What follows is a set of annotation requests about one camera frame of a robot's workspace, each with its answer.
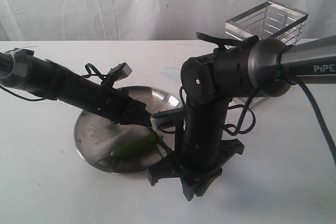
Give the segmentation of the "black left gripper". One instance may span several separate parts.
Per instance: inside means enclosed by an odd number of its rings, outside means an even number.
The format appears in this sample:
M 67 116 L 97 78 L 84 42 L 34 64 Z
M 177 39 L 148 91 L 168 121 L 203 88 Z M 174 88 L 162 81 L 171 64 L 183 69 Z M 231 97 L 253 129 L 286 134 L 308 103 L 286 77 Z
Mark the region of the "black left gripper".
M 146 104 L 130 97 L 124 88 L 102 90 L 98 100 L 91 103 L 89 112 L 114 124 L 152 127 L 152 114 L 146 110 Z

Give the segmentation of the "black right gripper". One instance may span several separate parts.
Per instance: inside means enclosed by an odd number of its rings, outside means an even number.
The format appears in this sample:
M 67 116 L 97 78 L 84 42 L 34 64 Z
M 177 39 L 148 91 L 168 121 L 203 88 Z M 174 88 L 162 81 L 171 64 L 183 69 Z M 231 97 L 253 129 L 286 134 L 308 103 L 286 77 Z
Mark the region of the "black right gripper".
M 179 178 L 187 201 L 202 197 L 222 174 L 222 166 L 234 155 L 241 155 L 239 139 L 222 140 L 222 127 L 207 116 L 185 114 L 176 126 L 175 146 L 165 146 L 167 155 L 146 169 L 151 186 L 160 179 Z

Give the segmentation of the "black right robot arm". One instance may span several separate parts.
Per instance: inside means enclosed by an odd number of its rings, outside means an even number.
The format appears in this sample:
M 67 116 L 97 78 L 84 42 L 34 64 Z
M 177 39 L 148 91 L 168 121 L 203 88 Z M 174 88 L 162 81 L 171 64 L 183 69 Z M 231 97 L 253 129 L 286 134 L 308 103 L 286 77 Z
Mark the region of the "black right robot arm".
M 200 40 L 214 43 L 211 54 L 192 57 L 181 68 L 181 93 L 186 102 L 177 109 L 152 115 L 156 130 L 173 127 L 174 150 L 146 170 L 151 185 L 160 179 L 179 178 L 187 200 L 205 194 L 222 174 L 222 166 L 244 145 L 241 116 L 236 125 L 226 124 L 233 98 L 279 97 L 295 84 L 309 99 L 330 152 L 335 143 L 307 84 L 335 83 L 335 37 L 299 45 L 257 36 L 245 40 L 221 39 L 198 33 Z

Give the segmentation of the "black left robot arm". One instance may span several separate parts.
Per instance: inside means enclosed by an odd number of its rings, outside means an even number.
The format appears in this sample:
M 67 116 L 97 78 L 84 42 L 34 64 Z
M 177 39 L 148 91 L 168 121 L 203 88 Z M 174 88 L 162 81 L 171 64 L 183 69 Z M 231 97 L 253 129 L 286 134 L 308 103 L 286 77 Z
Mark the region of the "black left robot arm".
M 78 75 L 51 60 L 34 56 L 34 51 L 14 49 L 1 54 L 1 89 L 26 91 L 36 101 L 62 101 L 110 120 L 114 124 L 151 127 L 151 113 L 145 103 L 129 96 L 114 83 L 130 75 L 123 62 L 102 74 L 93 64 L 85 65 L 87 74 Z

